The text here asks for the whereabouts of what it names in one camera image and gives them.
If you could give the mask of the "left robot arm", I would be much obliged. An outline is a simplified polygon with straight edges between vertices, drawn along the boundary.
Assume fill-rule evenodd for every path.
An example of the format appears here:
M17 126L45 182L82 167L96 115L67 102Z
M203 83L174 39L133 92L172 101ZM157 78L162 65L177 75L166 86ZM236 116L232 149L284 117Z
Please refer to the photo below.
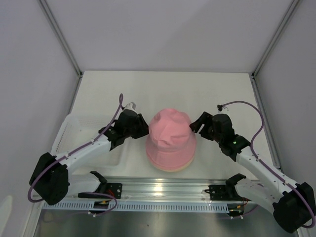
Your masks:
M40 156L29 181L28 200L36 202L32 198L32 191L40 196L39 201L49 205L55 205L70 195L114 199L109 192L108 181L97 171L84 176L73 173L93 158L122 145L127 138L138 139L148 133L149 126L141 114L132 109L115 113L109 124L98 131L96 138L70 152Z

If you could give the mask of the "beige bucket hat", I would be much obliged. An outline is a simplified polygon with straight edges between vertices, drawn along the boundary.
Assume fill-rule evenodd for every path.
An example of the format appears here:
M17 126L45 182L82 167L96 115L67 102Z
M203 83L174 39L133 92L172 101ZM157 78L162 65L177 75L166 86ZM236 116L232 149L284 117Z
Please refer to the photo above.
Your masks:
M163 164L158 164L153 159L149 159L149 162L157 169L165 171L165 172L178 172L185 168L187 168L194 158L191 159L172 159L168 160Z

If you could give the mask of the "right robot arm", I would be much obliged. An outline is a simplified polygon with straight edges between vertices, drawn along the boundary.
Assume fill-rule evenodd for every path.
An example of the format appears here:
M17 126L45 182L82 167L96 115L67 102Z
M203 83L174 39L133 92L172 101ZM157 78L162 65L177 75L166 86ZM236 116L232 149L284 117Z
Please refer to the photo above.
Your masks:
M249 170L260 184L242 174L226 182L225 194L230 199L243 197L255 202L271 213L278 225L288 233L299 228L310 229L316 225L316 201L312 187L283 174L268 165L253 151L251 143L235 133L227 114L211 115L204 112L190 124L192 132L215 141L222 153Z

